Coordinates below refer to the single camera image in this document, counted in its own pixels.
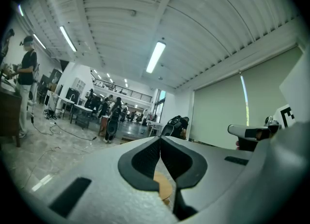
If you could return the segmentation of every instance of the railing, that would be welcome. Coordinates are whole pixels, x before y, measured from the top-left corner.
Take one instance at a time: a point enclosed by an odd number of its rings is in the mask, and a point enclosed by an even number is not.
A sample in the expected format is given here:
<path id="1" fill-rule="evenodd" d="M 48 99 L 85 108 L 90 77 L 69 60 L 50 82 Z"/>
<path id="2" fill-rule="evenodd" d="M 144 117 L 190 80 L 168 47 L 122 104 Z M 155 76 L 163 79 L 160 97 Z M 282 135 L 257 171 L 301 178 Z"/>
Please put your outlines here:
<path id="1" fill-rule="evenodd" d="M 95 79 L 95 82 L 93 84 L 96 86 L 111 90 L 112 92 L 117 92 L 125 96 L 131 96 L 131 97 L 143 100 L 143 101 L 151 102 L 152 100 L 152 96 L 148 96 L 148 95 L 145 95 L 145 94 L 133 91 L 133 90 L 129 90 L 127 88 L 124 88 L 124 87 L 121 87 L 121 86 L 118 86 L 116 84 L 112 84 L 106 81 L 102 81 L 99 79 Z"/>

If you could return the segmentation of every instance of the ceiling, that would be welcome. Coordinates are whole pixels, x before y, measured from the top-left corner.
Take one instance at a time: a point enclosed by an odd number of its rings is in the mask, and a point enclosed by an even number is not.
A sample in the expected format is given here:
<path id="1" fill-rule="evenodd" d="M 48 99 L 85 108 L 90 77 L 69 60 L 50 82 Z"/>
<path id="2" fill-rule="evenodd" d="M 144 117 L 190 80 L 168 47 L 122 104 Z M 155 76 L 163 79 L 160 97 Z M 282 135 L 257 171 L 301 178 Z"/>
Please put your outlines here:
<path id="1" fill-rule="evenodd" d="M 52 57 L 166 91 L 190 85 L 298 16 L 291 0 L 24 0 L 21 6 Z M 157 41 L 167 46 L 149 74 Z"/>

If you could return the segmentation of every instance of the tiled floor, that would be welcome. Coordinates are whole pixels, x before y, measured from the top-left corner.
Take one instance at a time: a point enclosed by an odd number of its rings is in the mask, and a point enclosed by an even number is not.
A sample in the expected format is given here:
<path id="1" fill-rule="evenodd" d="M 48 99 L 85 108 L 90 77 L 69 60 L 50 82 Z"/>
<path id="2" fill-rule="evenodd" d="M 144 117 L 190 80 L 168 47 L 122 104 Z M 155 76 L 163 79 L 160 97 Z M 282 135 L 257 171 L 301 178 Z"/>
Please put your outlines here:
<path id="1" fill-rule="evenodd" d="M 13 181 L 19 189 L 34 193 L 33 187 L 40 183 L 40 180 L 47 175 L 51 180 L 61 176 L 65 170 L 73 167 L 76 163 L 82 162 L 86 156 L 100 149 L 106 149 L 120 145 L 121 138 L 125 136 L 142 139 L 148 136 L 146 127 L 124 122 L 120 125 L 116 137 L 111 144 L 106 144 L 103 137 L 97 137 L 93 141 L 79 139 L 72 136 L 57 126 L 54 120 L 47 120 L 43 115 L 43 105 L 34 108 L 34 125 L 43 133 L 53 131 L 53 135 L 44 135 L 32 126 L 30 114 L 28 116 L 28 134 L 21 139 L 21 147 L 17 148 L 15 140 L 7 137 L 0 137 L 2 152 L 1 156 L 7 166 Z M 97 136 L 99 123 L 91 122 L 88 129 L 70 124 L 69 116 L 55 121 L 62 129 L 73 133 L 84 139 L 92 139 Z M 175 182 L 168 173 L 162 160 L 159 160 L 156 170 L 163 173 L 171 182 L 173 193 L 170 197 L 169 208 L 172 209 L 175 193 Z"/>

